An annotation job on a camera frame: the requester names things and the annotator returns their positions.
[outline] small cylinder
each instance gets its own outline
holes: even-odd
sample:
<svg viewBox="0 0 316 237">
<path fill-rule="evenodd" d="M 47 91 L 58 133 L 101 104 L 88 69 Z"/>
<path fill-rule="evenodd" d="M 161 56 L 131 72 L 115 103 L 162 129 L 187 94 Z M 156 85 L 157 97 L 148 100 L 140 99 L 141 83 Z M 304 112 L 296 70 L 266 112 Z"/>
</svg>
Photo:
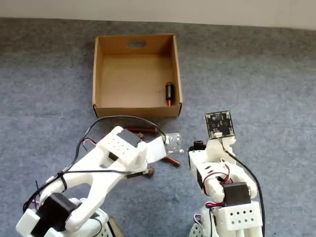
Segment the small cylinder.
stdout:
<svg viewBox="0 0 316 237">
<path fill-rule="evenodd" d="M 166 101 L 171 106 L 174 101 L 174 85 L 171 82 L 166 84 Z"/>
</svg>

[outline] black cable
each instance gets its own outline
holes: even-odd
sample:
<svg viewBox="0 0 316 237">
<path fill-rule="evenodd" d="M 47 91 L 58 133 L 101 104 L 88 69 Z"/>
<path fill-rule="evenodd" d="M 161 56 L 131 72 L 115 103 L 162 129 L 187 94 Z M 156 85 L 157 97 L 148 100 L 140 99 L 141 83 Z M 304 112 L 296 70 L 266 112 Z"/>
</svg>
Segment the black cable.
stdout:
<svg viewBox="0 0 316 237">
<path fill-rule="evenodd" d="M 113 119 L 113 118 L 126 118 L 126 119 L 137 119 L 143 122 L 146 122 L 152 126 L 154 126 L 155 128 L 157 128 L 157 130 L 161 133 L 161 135 L 163 135 L 163 141 L 166 141 L 166 134 L 158 127 L 158 125 L 156 125 L 155 123 L 144 119 L 144 118 L 139 118 L 136 116 L 129 116 L 129 115 L 113 115 L 113 116 L 105 116 L 105 117 L 101 117 L 98 118 L 96 121 L 93 122 L 93 124 L 87 129 L 87 131 L 84 133 L 84 135 L 82 136 L 82 138 L 79 140 L 79 142 L 77 143 L 77 147 L 76 147 L 76 153 L 75 153 L 75 157 L 73 159 L 73 161 L 62 171 L 59 172 L 58 175 L 54 176 L 50 181 L 48 181 L 47 183 L 45 183 L 44 185 L 42 185 L 39 189 L 37 189 L 31 196 L 30 198 L 23 204 L 23 212 L 25 212 L 29 206 L 32 203 L 32 200 L 35 199 L 35 197 L 37 195 L 39 195 L 48 185 L 52 184 L 53 182 L 55 182 L 57 179 L 60 178 L 60 175 L 67 172 L 69 169 L 71 169 L 71 167 L 73 167 L 73 165 L 77 162 L 78 160 L 78 156 L 79 156 L 79 150 L 80 150 L 80 145 L 81 143 L 84 141 L 84 139 L 86 138 L 86 136 L 88 135 L 88 133 L 90 132 L 90 130 L 95 126 L 95 124 L 97 124 L 98 122 L 105 120 L 105 119 Z"/>
<path fill-rule="evenodd" d="M 102 225 L 102 222 L 99 219 L 97 219 L 97 218 L 91 218 L 91 219 L 98 221 L 100 223 L 100 226 L 101 226 L 99 232 L 92 236 L 92 237 L 96 237 L 96 236 L 98 236 L 98 234 L 101 233 L 101 231 L 103 229 L 103 225 Z"/>
<path fill-rule="evenodd" d="M 211 210 L 212 210 L 212 208 L 209 209 L 209 219 L 211 221 L 211 235 L 210 235 L 210 237 L 213 237 L 213 223 L 212 223 Z"/>
<path fill-rule="evenodd" d="M 82 144 L 83 148 L 85 149 L 85 151 L 88 153 L 87 148 L 84 146 L 84 144 Z"/>
<path fill-rule="evenodd" d="M 71 173 L 117 173 L 117 174 L 132 174 L 133 171 L 120 171 L 114 169 L 103 169 L 103 170 L 71 170 L 65 171 L 64 174 Z"/>
<path fill-rule="evenodd" d="M 239 164 L 241 164 L 241 166 L 243 166 L 248 171 L 248 173 L 252 176 L 252 178 L 256 182 L 256 185 L 257 185 L 257 188 L 258 188 L 258 193 L 259 193 L 259 199 L 260 199 L 261 213 L 262 213 L 262 236 L 265 237 L 266 214 L 265 214 L 265 207 L 264 207 L 264 204 L 263 204 L 263 195 L 262 195 L 262 190 L 261 190 L 261 186 L 260 186 L 259 180 L 255 176 L 255 174 L 251 171 L 251 169 L 249 169 L 244 163 L 242 163 L 239 159 L 237 159 L 236 156 L 234 156 L 232 153 L 230 153 L 229 151 L 227 151 L 225 149 L 224 144 L 223 144 L 223 140 L 220 140 L 218 138 L 218 141 L 222 144 L 223 151 L 226 152 L 231 158 L 236 160 Z"/>
</svg>

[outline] red wire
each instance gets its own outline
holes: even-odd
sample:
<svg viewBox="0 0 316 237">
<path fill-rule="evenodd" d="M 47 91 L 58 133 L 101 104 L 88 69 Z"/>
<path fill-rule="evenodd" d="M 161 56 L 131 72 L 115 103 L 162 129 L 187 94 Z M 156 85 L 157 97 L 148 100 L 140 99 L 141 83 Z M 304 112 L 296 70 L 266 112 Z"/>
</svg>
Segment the red wire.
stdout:
<svg viewBox="0 0 316 237">
<path fill-rule="evenodd" d="M 233 182 L 232 179 L 230 178 L 230 172 L 231 172 L 231 171 L 230 171 L 230 169 L 229 169 L 229 166 L 225 164 L 225 167 L 228 169 L 228 173 L 227 173 L 227 174 L 225 174 L 225 173 L 223 173 L 223 172 L 212 172 L 212 173 L 208 174 L 208 175 L 204 178 L 204 180 L 203 180 L 203 192 L 204 192 L 205 195 L 209 196 L 209 194 L 207 194 L 207 192 L 206 192 L 205 181 L 206 181 L 206 179 L 207 179 L 208 177 L 212 176 L 213 174 L 224 174 L 224 175 L 226 175 L 226 178 L 221 182 L 221 184 L 225 184 L 229 179 L 230 179 L 231 182 Z"/>
</svg>

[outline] circuit board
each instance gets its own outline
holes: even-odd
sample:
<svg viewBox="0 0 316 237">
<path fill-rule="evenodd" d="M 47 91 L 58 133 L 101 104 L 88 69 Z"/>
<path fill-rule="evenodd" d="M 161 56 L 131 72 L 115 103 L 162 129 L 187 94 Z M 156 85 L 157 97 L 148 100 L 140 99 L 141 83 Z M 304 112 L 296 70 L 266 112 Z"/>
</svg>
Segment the circuit board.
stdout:
<svg viewBox="0 0 316 237">
<path fill-rule="evenodd" d="M 235 136 L 231 112 L 220 111 L 205 114 L 209 139 Z"/>
</svg>

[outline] cable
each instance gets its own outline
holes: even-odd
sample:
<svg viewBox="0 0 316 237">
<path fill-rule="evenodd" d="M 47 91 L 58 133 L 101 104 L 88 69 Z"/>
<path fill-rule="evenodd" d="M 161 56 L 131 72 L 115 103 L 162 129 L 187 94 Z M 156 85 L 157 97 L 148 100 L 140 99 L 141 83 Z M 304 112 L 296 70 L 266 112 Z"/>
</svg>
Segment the cable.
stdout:
<svg viewBox="0 0 316 237">
<path fill-rule="evenodd" d="M 217 138 L 217 139 L 222 144 L 223 151 L 226 152 L 231 158 L 236 160 L 239 164 L 241 164 L 241 166 L 243 166 L 248 171 L 248 173 L 252 176 L 252 178 L 256 182 L 256 185 L 257 185 L 257 188 L 258 188 L 258 193 L 259 193 L 261 212 L 262 212 L 262 236 L 264 237 L 265 236 L 265 230 L 266 230 L 266 215 L 265 215 L 265 207 L 264 207 L 264 204 L 263 204 L 263 195 L 262 195 L 262 191 L 261 191 L 261 186 L 260 186 L 259 180 L 254 175 L 254 173 L 244 163 L 242 163 L 239 159 L 237 159 L 236 156 L 234 156 L 232 153 L 230 153 L 229 151 L 227 151 L 225 149 L 222 139 L 220 139 L 220 138 Z"/>
<path fill-rule="evenodd" d="M 209 219 L 210 219 L 210 222 L 211 222 L 211 235 L 210 235 L 210 237 L 213 237 L 213 223 L 212 223 L 211 210 L 212 210 L 212 208 L 209 209 Z"/>
<path fill-rule="evenodd" d="M 72 162 L 62 171 L 58 172 L 58 175 L 54 176 L 50 181 L 48 181 L 47 183 L 43 184 L 39 189 L 37 189 L 31 196 L 30 198 L 23 204 L 23 213 L 29 208 L 29 206 L 32 203 L 32 200 L 35 199 L 35 197 L 37 195 L 39 195 L 47 186 L 49 186 L 50 184 L 52 184 L 53 182 L 55 182 L 56 180 L 58 180 L 65 172 L 69 171 L 69 169 L 71 169 L 71 167 L 73 167 L 73 165 L 77 162 L 78 160 L 78 156 L 79 156 L 79 150 L 80 150 L 80 146 L 81 143 L 84 141 L 84 139 L 86 138 L 86 136 L 88 135 L 88 133 L 90 132 L 90 130 L 95 126 L 95 124 L 97 124 L 98 122 L 105 120 L 105 119 L 114 119 L 114 118 L 126 118 L 126 119 L 137 119 L 143 122 L 146 122 L 154 127 L 157 128 L 157 130 L 159 131 L 159 133 L 163 136 L 163 141 L 166 141 L 166 134 L 158 127 L 158 125 L 156 125 L 155 123 L 144 119 L 144 118 L 139 118 L 136 116 L 128 116 L 128 115 L 113 115 L 113 116 L 105 116 L 105 117 L 101 117 L 98 118 L 96 121 L 94 121 L 92 123 L 92 125 L 87 129 L 87 131 L 84 133 L 84 135 L 82 136 L 82 138 L 79 140 L 79 142 L 77 143 L 77 147 L 76 147 L 76 152 L 75 152 L 75 157 L 72 160 Z"/>
<path fill-rule="evenodd" d="M 228 175 L 229 175 L 229 174 L 225 174 L 225 173 L 223 173 L 223 172 L 212 172 L 212 173 L 206 175 L 206 177 L 203 179 L 202 187 L 203 187 L 203 192 L 204 192 L 204 194 L 207 195 L 207 196 L 209 196 L 209 194 L 207 194 L 207 192 L 206 192 L 205 181 L 207 180 L 207 178 L 209 178 L 210 176 L 212 176 L 212 175 L 214 175 L 214 174 L 224 174 L 224 175 L 226 175 L 226 178 L 227 178 Z"/>
<path fill-rule="evenodd" d="M 201 219 L 202 215 L 201 214 L 194 214 L 193 220 L 196 224 L 198 224 L 202 228 L 202 230 L 204 230 L 203 225 L 197 220 L 197 217 Z"/>
<path fill-rule="evenodd" d="M 103 229 L 103 225 L 102 225 L 102 222 L 99 219 L 97 219 L 97 218 L 91 218 L 91 219 L 96 220 L 96 221 L 98 221 L 100 223 L 101 228 L 100 228 L 99 232 L 92 236 L 92 237 L 97 237 L 101 233 L 101 231 Z"/>
<path fill-rule="evenodd" d="M 65 171 L 64 174 L 71 173 L 117 173 L 117 174 L 133 174 L 133 171 L 120 171 L 114 169 L 102 169 L 102 170 L 71 170 Z"/>
</svg>

